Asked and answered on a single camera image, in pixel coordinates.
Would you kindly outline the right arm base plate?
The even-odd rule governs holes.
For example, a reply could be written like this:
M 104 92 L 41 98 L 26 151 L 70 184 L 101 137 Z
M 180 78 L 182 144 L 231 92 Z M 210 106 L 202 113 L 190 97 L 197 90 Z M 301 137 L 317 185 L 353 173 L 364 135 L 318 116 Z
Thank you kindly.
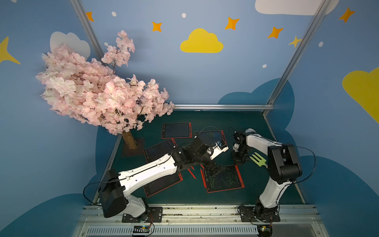
M 278 206 L 273 208 L 265 208 L 262 205 L 244 206 L 237 208 L 242 222 L 263 222 L 270 224 L 271 222 L 280 222 Z

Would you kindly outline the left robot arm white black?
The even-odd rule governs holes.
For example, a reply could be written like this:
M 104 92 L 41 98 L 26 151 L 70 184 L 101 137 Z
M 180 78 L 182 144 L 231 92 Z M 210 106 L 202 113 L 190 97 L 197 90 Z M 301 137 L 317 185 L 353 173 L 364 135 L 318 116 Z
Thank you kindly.
M 149 214 L 142 198 L 133 196 L 137 189 L 165 176 L 173 175 L 192 166 L 202 165 L 210 175 L 221 172 L 222 166 L 215 158 L 226 152 L 224 141 L 207 145 L 196 137 L 189 145 L 177 147 L 157 160 L 127 171 L 107 171 L 98 187 L 103 216 L 110 218 L 125 213 L 134 218 Z

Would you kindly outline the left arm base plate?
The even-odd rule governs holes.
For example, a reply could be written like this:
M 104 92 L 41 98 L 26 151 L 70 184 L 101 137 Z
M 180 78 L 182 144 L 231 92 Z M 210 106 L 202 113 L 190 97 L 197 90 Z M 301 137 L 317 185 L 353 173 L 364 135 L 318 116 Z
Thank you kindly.
M 121 221 L 122 223 L 161 223 L 162 212 L 162 207 L 150 207 L 138 217 L 133 217 L 132 215 L 124 213 Z

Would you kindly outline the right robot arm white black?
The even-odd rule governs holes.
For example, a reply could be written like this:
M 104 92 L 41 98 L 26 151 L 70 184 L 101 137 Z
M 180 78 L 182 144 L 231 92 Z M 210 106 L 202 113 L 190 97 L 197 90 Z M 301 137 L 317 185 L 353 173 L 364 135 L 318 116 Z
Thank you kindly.
M 285 190 L 302 175 L 302 168 L 295 146 L 267 139 L 248 129 L 234 132 L 232 159 L 236 166 L 248 159 L 258 166 L 265 166 L 269 180 L 253 209 L 252 218 L 271 222 L 279 221 L 279 200 Z

